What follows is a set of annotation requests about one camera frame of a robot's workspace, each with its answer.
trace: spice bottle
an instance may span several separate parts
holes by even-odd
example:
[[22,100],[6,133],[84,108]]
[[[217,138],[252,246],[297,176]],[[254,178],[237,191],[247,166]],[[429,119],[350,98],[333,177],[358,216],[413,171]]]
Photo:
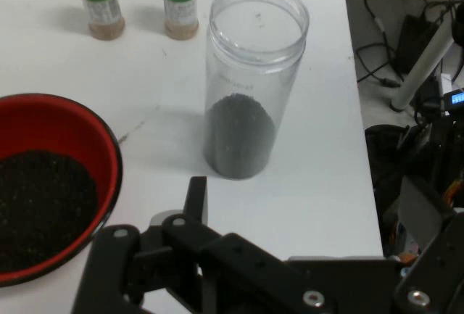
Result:
[[165,0],[167,35],[176,40],[187,40],[198,31],[196,0]]
[[91,34],[100,40],[112,40],[124,31],[124,18],[117,0],[83,0]]

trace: plastic jar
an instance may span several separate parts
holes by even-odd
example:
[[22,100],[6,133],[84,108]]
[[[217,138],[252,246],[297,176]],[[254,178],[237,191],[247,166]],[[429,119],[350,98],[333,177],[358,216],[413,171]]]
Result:
[[196,0],[164,0],[166,34],[176,40],[187,40],[198,31]]
[[88,28],[99,40],[112,40],[121,36],[125,21],[118,0],[83,0],[87,10]]
[[213,1],[204,155],[219,174],[249,178],[267,165],[309,21],[301,0]]

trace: blue display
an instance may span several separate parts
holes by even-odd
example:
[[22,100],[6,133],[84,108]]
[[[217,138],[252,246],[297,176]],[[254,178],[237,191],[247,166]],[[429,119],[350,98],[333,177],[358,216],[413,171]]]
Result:
[[451,103],[459,104],[460,102],[464,102],[464,93],[455,94],[451,97]]

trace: jar rim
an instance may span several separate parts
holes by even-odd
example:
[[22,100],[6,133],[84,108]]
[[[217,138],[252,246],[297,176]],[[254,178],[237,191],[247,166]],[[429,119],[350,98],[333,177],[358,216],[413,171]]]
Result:
[[245,62],[247,64],[253,65],[269,65],[275,64],[279,62],[285,62],[288,59],[292,59],[295,55],[301,55],[302,52],[305,50],[306,44],[306,36],[310,26],[310,14],[307,10],[307,7],[303,3],[302,0],[292,0],[294,4],[296,4],[299,8],[299,16],[300,21],[302,24],[299,24],[298,19],[295,17],[294,13],[291,13],[288,9],[283,8],[282,5],[277,4],[272,1],[264,1],[264,0],[253,0],[253,1],[260,1],[260,2],[267,2],[269,4],[273,4],[281,8],[283,11],[289,13],[292,18],[297,22],[301,34],[296,41],[285,46],[283,48],[278,49],[270,49],[270,50],[257,50],[257,49],[250,49],[244,48],[239,46],[238,44],[232,42],[225,36],[219,27],[215,23],[215,18],[218,14],[220,14],[224,9],[227,9],[230,5],[239,3],[240,1],[233,1],[230,4],[227,4],[223,8],[221,8],[220,2],[222,0],[214,0],[211,5],[210,10],[210,32],[212,33],[214,41],[222,48],[222,50],[229,56],[236,60]]

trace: bottle label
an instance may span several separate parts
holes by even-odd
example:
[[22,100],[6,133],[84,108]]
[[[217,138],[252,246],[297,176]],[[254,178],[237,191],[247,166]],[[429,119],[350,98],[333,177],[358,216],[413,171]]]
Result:
[[117,0],[83,0],[90,22],[111,25],[121,20],[121,9]]
[[174,25],[196,23],[196,0],[165,0],[166,19]]

